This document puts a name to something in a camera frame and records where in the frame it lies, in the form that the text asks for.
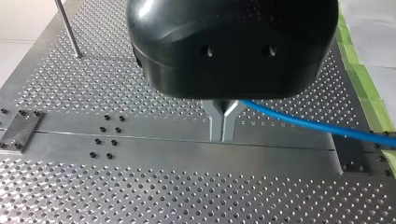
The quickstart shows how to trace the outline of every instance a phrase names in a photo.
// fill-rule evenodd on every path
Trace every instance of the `dark metal bracket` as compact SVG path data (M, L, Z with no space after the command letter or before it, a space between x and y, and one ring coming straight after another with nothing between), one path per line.
M332 135L332 141L339 161L340 173L369 174L371 167L365 156L365 143L338 135Z
M375 175L380 172L384 176L392 176L391 168L382 153L382 150L390 147L338 135L331 137L339 174Z
M19 110L0 140L0 150L22 153L42 117L40 111Z

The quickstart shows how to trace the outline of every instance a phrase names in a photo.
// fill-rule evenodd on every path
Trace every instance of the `green tape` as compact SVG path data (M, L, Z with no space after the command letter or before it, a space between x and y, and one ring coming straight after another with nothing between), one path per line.
M375 110L376 117L381 124L382 130L394 132L395 128L392 122L389 122L389 114L385 108L384 102L381 99L371 100L373 109Z
M384 132L381 126L381 122L379 122L370 100L368 100L367 98L359 98L359 101L361 102L361 108L363 109L364 116L369 123L370 129L375 133Z
M387 158L393 175L396 176L396 151L383 150L382 153L384 153L384 156Z
M367 97L370 100L380 100L381 96L376 90L375 84L371 79L369 73L367 72L366 67L363 64L352 64L352 66L354 67L355 72L358 74L359 80L361 81L361 85L366 91Z
M346 59L349 63L359 63L358 55L356 54L353 45L343 45L346 53Z
M347 29L347 23L340 8L340 16L338 19L338 29L336 33L338 48L344 67L352 82L353 88L361 102L364 116L370 126L370 129L376 133L384 131L394 132L395 128L390 120L387 109L376 90L366 67L360 64L358 54L353 47L352 39ZM396 176L396 151L382 151L389 162L393 175Z

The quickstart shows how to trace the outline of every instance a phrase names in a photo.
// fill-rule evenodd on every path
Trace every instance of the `blue hose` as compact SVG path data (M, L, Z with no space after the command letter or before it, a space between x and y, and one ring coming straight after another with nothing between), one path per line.
M364 132L355 131L355 130L348 129L348 128L342 128L342 127L338 127L338 126L331 125L331 124L318 123L318 122L314 122L314 121L310 121L310 120L306 120L306 119L298 119L298 118L292 117L290 115L279 113L273 109L256 104L249 100L243 100L242 102L245 105L264 113L265 115L268 115L268 116L271 116L271 117L274 117L277 119L282 119L288 123L294 123L296 125L314 129L314 130L321 131L321 132L334 133L334 134L343 135L343 136L347 136L347 137L351 137L351 138L356 138L356 139L359 139L362 141L374 142L374 143L378 143L381 145L389 145L389 146L396 147L396 138L386 137L386 136L379 135L379 134L364 133Z

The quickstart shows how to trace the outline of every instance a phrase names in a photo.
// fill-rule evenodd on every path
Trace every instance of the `vertical metal rod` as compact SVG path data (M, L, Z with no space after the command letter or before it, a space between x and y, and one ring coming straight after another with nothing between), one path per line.
M76 38L73 34L73 30L70 27L69 19L67 19L66 12L64 11L64 5L62 4L61 0L55 0L55 4L58 7L59 13L61 14L62 20L64 20L64 27L66 28L66 32L69 35L70 42L73 46L75 56L80 58L82 56L81 52L79 51Z

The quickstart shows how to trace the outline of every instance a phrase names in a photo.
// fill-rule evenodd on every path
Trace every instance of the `black robot housing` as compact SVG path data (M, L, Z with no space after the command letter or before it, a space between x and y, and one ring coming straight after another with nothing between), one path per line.
M314 82L336 0L129 0L137 62L151 85L192 99L289 97Z

